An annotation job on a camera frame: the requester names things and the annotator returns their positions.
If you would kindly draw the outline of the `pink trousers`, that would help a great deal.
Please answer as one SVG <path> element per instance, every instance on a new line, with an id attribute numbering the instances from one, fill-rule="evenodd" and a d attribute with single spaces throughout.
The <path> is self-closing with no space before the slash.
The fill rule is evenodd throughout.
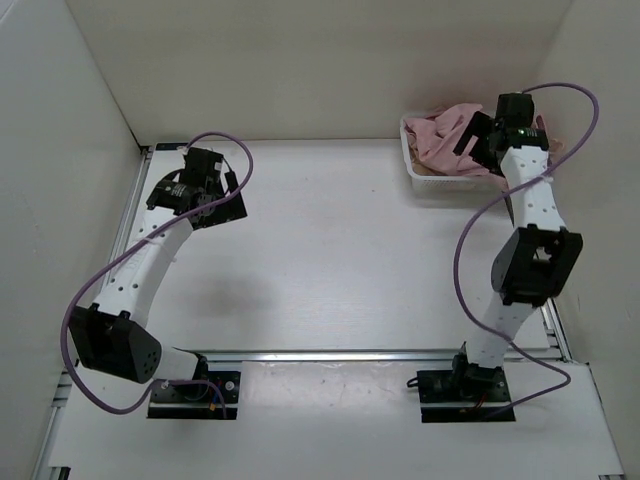
<path id="1" fill-rule="evenodd" d="M 472 138 L 456 155 L 453 150 L 476 112 L 488 114 L 481 104 L 460 103 L 438 107 L 423 115 L 409 114 L 400 122 L 401 137 L 405 139 L 409 170 L 420 180 L 427 177 L 469 178 L 471 183 L 508 189 L 506 180 L 480 166 L 469 154 L 476 139 Z M 463 181 L 448 181 L 455 187 Z"/>

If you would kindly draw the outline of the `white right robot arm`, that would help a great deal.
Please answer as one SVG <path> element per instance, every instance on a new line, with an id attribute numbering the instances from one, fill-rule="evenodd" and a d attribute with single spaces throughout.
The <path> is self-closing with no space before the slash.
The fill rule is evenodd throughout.
<path id="1" fill-rule="evenodd" d="M 453 149 L 503 177 L 510 190 L 514 231 L 491 268 L 493 295 L 480 330 L 455 357 L 449 387 L 470 400 L 499 380 L 504 356 L 524 322 L 559 295 L 583 247 L 561 218 L 551 184 L 549 141 L 534 127 L 526 93 L 499 96 L 495 114 L 477 111 Z"/>

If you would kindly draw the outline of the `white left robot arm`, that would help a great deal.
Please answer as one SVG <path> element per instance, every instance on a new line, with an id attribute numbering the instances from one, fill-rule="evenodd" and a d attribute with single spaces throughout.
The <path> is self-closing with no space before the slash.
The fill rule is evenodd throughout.
<path id="1" fill-rule="evenodd" d="M 220 153 L 192 147 L 184 166 L 151 191 L 135 238 L 140 249 L 120 263 L 87 308 L 73 310 L 69 326 L 82 365 L 145 384 L 175 380 L 188 400 L 206 395 L 210 377 L 198 354 L 169 347 L 146 329 L 153 299 L 181 246 L 196 230 L 246 217 L 238 186 Z"/>

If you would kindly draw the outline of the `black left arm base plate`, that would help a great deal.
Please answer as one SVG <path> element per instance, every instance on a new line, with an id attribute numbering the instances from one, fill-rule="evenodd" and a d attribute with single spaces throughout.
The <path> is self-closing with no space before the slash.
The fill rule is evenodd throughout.
<path id="1" fill-rule="evenodd" d="M 239 370 L 211 370 L 203 380 L 214 384 L 168 386 L 155 388 L 149 399 L 147 418 L 156 420 L 220 420 L 237 419 L 241 375 Z"/>

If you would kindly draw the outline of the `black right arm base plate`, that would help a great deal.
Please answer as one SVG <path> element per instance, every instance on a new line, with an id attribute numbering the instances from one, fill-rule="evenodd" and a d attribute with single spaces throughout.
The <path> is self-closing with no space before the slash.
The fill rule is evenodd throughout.
<path id="1" fill-rule="evenodd" d="M 484 382 L 456 379 L 452 370 L 420 370 L 406 387 L 418 393 L 424 424 L 515 422 L 506 376 L 502 369 L 496 374 Z"/>

